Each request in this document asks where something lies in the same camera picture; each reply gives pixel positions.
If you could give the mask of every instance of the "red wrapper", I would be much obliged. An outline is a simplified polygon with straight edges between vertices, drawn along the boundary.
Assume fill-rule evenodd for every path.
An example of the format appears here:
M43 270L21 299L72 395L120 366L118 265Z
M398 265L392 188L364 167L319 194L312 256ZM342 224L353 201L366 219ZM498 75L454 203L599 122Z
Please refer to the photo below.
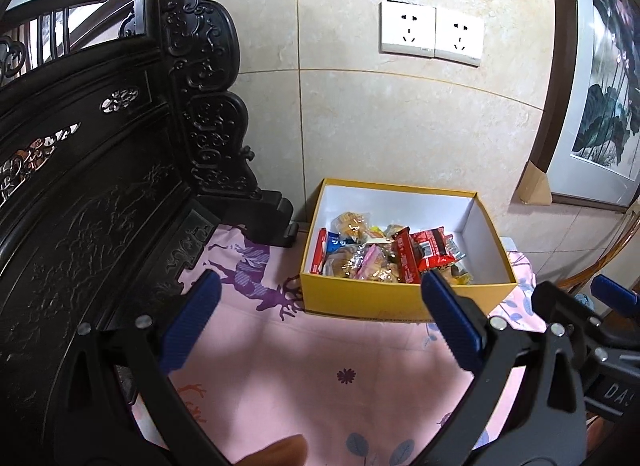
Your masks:
M314 259L311 261L311 274L320 274L322 271L322 263L324 262L324 254L326 252L326 233L325 227L320 229L320 233L318 233Z
M420 246L424 255L418 262L418 271L424 272L456 261L456 258L447 251L444 227L413 233L411 237Z
M420 272L415 261L414 248L412 246L411 237L409 236L409 228L406 227L395 235L396 245L398 246L398 255L400 256L400 270L402 273L402 281L404 283L420 283Z

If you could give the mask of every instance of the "blue rubber fingertip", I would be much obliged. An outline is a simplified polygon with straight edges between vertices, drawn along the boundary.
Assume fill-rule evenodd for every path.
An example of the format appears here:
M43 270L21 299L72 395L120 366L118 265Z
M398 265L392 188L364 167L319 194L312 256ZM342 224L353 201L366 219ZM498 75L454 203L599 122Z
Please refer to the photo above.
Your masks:
M591 282L591 294L625 318L633 318L640 313L638 295L603 274Z
M439 274L426 272L420 289L422 301L460 368L478 373L483 365L482 338L452 296L449 284Z
M159 366L168 374L181 369L198 337L220 302L222 284L212 271L201 276L188 292L187 303L164 333Z

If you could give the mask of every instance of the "pink fabric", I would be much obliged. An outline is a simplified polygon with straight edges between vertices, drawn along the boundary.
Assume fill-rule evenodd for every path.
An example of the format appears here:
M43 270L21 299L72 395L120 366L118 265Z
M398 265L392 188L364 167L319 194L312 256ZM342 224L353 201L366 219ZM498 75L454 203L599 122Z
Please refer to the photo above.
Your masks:
M310 466L408 464L453 411L472 376L458 368L433 323L381 323L306 315L296 275L306 234L291 249L257 245L220 227L186 289L204 269L220 274L222 302L187 364L171 380L231 461L287 435L309 441ZM533 314L531 265L510 253L520 284L494 311L522 329ZM479 443L495 438L513 403L515 370ZM161 439L138 401L145 436Z

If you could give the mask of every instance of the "yellow box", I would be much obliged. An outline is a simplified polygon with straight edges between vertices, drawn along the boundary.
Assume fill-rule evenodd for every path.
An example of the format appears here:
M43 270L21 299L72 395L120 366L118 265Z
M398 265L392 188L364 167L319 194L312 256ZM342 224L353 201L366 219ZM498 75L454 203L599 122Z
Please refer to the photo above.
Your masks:
M453 289L489 314L517 282L494 225L476 192L340 179L322 182L300 269L305 310L311 314L379 321L431 321L420 286L311 274L320 229L344 211L370 213L372 225L402 224L412 232L444 226L467 255L473 285Z

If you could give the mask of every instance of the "white wall socket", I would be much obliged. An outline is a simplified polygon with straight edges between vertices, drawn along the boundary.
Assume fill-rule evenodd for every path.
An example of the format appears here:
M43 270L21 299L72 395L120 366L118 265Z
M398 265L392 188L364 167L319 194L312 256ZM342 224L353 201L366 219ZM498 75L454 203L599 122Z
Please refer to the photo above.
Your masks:
M435 57L480 66L484 20L461 12L436 9Z
M380 49L433 58L436 9L386 0L380 4Z

